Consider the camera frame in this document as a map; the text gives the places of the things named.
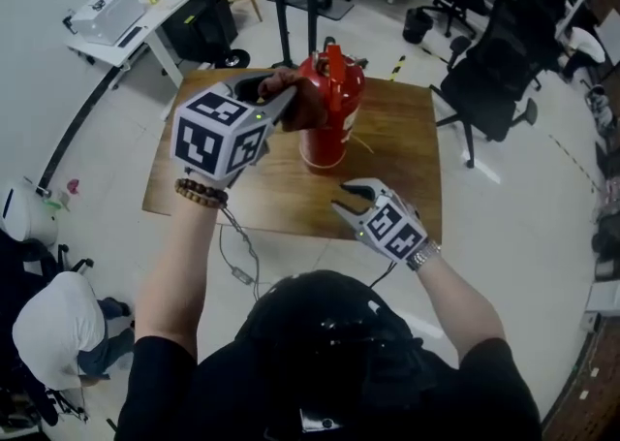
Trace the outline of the black high-back office chair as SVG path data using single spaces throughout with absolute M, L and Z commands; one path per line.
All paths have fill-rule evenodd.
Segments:
M 555 24 L 533 0 L 495 0 L 489 22 L 476 44 L 460 36 L 450 44 L 448 73 L 430 89 L 454 115 L 436 123 L 463 126 L 469 158 L 475 166 L 473 130 L 502 142 L 519 119 L 516 104 L 542 71 L 556 71 L 561 46 Z

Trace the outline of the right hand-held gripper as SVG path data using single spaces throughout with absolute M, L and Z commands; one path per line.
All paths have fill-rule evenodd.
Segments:
M 346 222 L 355 237 L 386 256 L 394 263 L 406 261 L 427 241 L 427 231 L 415 213 L 378 178 L 355 178 L 340 184 L 352 195 L 364 198 L 373 205 L 355 210 L 339 201 L 332 201 L 335 213 Z

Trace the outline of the person's right forearm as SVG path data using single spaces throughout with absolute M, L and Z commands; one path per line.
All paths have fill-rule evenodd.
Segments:
M 484 341 L 506 339 L 494 306 L 440 254 L 428 256 L 417 274 L 460 362 Z

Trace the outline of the black equipment case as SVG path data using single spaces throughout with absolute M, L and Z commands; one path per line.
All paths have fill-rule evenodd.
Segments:
M 224 54 L 224 40 L 237 37 L 229 0 L 189 0 L 164 24 L 164 32 L 176 54 L 184 60 L 213 63 Z

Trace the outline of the white box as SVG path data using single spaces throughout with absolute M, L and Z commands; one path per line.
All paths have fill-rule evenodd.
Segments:
M 603 317 L 620 317 L 620 279 L 595 282 L 590 288 L 583 327 L 595 332 Z

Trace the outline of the person's left forearm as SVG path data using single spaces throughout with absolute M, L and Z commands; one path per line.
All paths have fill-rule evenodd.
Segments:
M 218 208 L 180 194 L 174 196 L 170 230 L 136 304 L 136 339 L 170 340 L 192 357 L 207 285 L 207 261 Z

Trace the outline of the person's black shirt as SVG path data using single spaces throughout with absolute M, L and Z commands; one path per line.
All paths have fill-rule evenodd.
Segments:
M 135 347 L 114 441 L 542 441 L 537 405 L 502 339 L 474 347 L 458 368 L 422 353 L 437 385 L 419 409 L 305 434 L 278 412 L 256 347 L 237 339 L 202 362 L 161 337 Z

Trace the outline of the red fire extinguisher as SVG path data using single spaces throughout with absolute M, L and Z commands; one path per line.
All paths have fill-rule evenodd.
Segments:
M 336 167 L 345 157 L 365 90 L 359 61 L 345 54 L 332 37 L 300 66 L 303 77 L 314 84 L 324 111 L 323 123 L 300 135 L 299 151 L 314 173 Z

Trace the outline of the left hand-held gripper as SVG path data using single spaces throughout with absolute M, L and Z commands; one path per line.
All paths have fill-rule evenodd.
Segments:
M 180 105 L 174 114 L 170 157 L 212 180 L 233 179 L 258 160 L 264 140 L 296 96 L 290 86 L 270 95 L 258 109 L 233 93 L 258 93 L 273 72 L 227 76 Z

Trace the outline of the white printer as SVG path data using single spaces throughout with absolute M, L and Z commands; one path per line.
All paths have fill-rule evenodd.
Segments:
M 86 42 L 113 46 L 144 13 L 140 0 L 88 0 L 71 25 Z

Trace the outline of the black trash bin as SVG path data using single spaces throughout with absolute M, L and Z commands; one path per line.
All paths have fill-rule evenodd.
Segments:
M 402 37 L 413 45 L 419 45 L 434 25 L 434 19 L 426 12 L 418 9 L 409 9 L 405 16 Z

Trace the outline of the silver wristwatch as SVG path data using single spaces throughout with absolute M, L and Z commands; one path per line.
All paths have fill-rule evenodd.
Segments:
M 407 267 L 414 272 L 418 272 L 428 260 L 440 254 L 441 246 L 431 238 L 427 238 L 407 258 Z

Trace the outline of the white floor appliance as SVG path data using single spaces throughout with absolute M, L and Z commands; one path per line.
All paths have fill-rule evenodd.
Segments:
M 57 240 L 54 210 L 31 189 L 8 182 L 0 193 L 0 228 L 13 240 L 40 241 L 45 246 Z

